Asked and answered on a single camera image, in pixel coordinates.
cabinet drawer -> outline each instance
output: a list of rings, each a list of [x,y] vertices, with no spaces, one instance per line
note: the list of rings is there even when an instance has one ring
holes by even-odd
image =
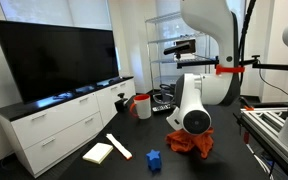
[[[98,111],[93,93],[13,121],[12,126],[26,149]]]
[[[34,174],[69,153],[102,128],[101,116],[96,113],[26,149],[25,154]]]
[[[95,93],[69,101],[70,111],[78,121],[99,111]]]
[[[134,86],[134,80],[129,79],[125,82],[121,82],[119,84],[120,92],[125,93],[125,98],[130,99],[132,96],[135,95],[135,86]]]
[[[117,113],[114,103],[120,99],[117,96],[117,94],[119,93],[118,87],[119,86],[115,85],[96,92],[104,126],[106,126],[106,124]]]

black tv screen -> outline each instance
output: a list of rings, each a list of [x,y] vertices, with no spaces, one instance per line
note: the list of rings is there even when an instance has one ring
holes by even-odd
[[[0,45],[24,103],[118,76],[110,30],[0,20]]]

white cabinet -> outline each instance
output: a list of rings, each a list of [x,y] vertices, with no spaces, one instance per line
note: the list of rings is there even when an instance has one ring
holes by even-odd
[[[121,92],[135,95],[133,79],[29,115],[30,105],[0,108],[0,122],[17,158],[36,178],[103,129],[117,113],[114,102]]]
[[[117,96],[119,93],[125,93],[124,97],[128,99],[135,95],[134,80],[129,79],[96,92],[104,126],[106,126],[117,113],[114,103],[120,99]]]

metal frame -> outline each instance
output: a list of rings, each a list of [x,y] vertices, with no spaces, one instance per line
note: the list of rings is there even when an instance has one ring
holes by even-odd
[[[259,108],[254,111],[242,109],[239,122],[288,174],[288,147],[277,137],[285,122],[276,114],[280,112],[287,112],[287,108]]]

orange towel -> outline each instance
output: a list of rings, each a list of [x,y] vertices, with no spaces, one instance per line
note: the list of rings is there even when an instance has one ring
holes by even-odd
[[[213,134],[214,129],[210,127],[205,133],[199,135],[192,135],[181,129],[170,133],[166,136],[167,144],[171,145],[171,149],[175,152],[188,152],[197,146],[201,151],[201,157],[207,158],[208,152],[213,147]]]

